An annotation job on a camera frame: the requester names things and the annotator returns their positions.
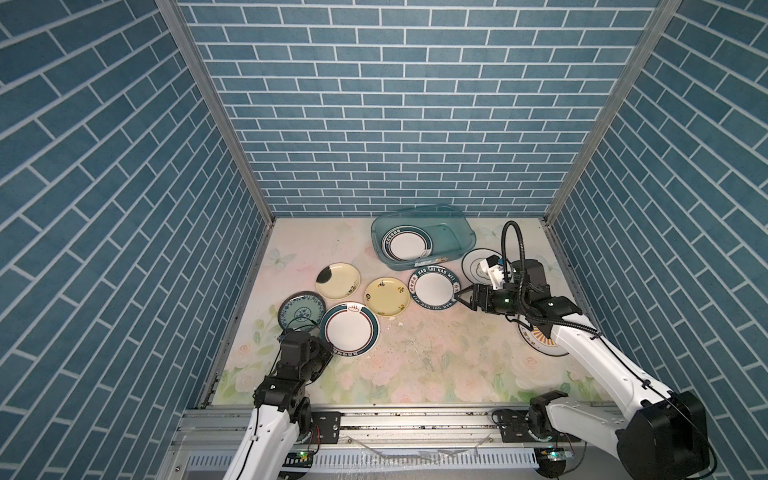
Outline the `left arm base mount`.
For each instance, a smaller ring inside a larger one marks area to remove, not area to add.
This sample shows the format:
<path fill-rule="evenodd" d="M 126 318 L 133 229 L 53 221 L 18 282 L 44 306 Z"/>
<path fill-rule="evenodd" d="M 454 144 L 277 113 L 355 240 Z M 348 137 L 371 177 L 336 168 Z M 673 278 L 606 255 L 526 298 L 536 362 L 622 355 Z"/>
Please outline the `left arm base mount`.
<path fill-rule="evenodd" d="M 337 444 L 341 430 L 340 411 L 318 411 L 301 414 L 298 420 L 298 445 Z"/>

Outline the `green rim Hao Shi plate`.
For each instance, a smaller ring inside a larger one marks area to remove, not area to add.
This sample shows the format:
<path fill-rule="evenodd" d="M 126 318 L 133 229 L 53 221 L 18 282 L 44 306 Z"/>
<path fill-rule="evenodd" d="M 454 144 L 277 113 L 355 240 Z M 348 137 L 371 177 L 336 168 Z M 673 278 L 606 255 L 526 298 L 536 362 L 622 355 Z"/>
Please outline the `green rim Hao Shi plate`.
<path fill-rule="evenodd" d="M 455 294 L 461 290 L 458 276 L 451 270 L 430 265 L 415 270 L 408 280 L 412 300 L 420 307 L 442 311 L 457 303 Z"/>

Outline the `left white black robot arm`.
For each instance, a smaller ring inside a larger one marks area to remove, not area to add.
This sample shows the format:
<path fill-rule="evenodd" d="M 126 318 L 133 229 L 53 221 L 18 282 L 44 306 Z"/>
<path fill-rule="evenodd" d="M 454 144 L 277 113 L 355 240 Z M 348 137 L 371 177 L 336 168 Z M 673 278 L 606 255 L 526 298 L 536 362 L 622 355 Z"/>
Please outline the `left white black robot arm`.
<path fill-rule="evenodd" d="M 306 331 L 285 333 L 275 365 L 254 391 L 254 410 L 227 479 L 278 477 L 291 448 L 310 430 L 306 385 L 322 375 L 332 357 L 327 341 Z"/>

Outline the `teal translucent plastic bin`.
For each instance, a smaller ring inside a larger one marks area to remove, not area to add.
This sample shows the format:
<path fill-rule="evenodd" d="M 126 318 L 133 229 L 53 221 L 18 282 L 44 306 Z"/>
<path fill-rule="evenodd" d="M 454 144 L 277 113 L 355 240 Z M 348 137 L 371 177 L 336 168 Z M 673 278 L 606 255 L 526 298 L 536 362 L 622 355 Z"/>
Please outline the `teal translucent plastic bin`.
<path fill-rule="evenodd" d="M 476 245 L 464 213 L 449 205 L 425 205 L 383 214 L 371 225 L 378 258 L 395 271 L 459 259 Z"/>

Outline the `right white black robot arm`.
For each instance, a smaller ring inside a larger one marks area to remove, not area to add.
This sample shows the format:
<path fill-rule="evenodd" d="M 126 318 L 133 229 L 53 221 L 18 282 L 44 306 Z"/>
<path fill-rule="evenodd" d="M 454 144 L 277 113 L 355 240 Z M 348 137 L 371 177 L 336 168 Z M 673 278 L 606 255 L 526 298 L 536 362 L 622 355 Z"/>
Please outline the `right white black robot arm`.
<path fill-rule="evenodd" d="M 540 262 L 479 260 L 485 280 L 457 292 L 473 311 L 502 315 L 538 330 L 572 356 L 609 394 L 619 417 L 554 390 L 529 403 L 529 433 L 539 441 L 574 435 L 618 459 L 634 479 L 705 479 L 718 462 L 706 410 L 690 392 L 676 392 L 619 351 L 571 299 L 553 296 Z"/>

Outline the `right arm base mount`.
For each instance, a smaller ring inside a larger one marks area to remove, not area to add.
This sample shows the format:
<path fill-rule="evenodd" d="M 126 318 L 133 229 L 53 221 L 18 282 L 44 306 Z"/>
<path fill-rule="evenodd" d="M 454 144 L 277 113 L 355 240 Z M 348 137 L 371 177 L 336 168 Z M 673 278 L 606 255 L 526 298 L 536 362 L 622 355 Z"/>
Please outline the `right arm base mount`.
<path fill-rule="evenodd" d="M 503 443 L 564 442 L 569 445 L 581 442 L 581 439 L 574 435 L 534 427 L 527 410 L 496 409 L 490 414 L 490 419 L 498 429 Z"/>

